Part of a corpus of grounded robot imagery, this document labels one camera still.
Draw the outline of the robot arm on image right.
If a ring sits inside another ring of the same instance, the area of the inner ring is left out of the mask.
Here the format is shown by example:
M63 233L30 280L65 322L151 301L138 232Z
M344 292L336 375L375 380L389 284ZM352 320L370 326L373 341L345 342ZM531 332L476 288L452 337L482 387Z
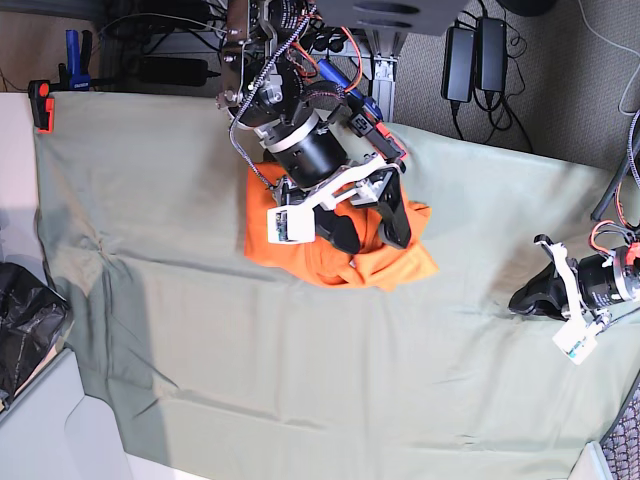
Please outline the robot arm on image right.
M534 238L550 263L511 297L509 310L522 316L570 321L586 313L610 322L609 308L639 300L639 225L624 213L621 193L628 175L639 181L639 115L632 117L626 156L591 212L587 243L593 254L581 260L543 234Z

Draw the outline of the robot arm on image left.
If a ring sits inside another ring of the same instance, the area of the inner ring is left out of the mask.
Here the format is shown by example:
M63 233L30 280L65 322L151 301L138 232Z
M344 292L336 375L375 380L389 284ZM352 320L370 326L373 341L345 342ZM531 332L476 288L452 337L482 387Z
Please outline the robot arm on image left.
M254 131L265 158L284 170L264 182L275 201L266 211L267 238L284 245L323 238L356 254L354 222L335 211L347 201L375 210L381 241L405 249L411 239L400 182L405 150L355 82L321 61L314 69L319 80L307 84L290 55L315 15L312 1L231 1L227 7L220 100L230 128Z

